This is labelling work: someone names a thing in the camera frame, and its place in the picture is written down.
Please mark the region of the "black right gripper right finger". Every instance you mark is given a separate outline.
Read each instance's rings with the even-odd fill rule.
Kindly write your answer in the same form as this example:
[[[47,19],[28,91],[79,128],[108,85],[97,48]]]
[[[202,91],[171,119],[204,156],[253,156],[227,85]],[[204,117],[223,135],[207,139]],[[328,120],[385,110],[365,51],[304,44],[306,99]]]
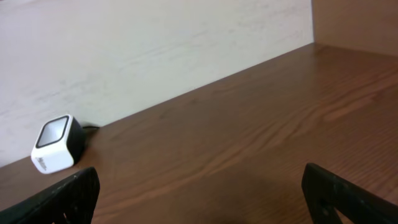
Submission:
[[[314,223],[341,223],[339,212],[353,223],[397,223],[397,205],[314,163],[305,166],[302,191]]]

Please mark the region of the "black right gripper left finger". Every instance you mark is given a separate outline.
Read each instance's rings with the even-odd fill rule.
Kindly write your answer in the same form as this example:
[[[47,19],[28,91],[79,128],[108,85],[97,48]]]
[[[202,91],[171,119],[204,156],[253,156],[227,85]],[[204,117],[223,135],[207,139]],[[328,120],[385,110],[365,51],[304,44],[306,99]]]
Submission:
[[[90,224],[100,192],[94,167],[82,169],[1,211],[1,223]]]

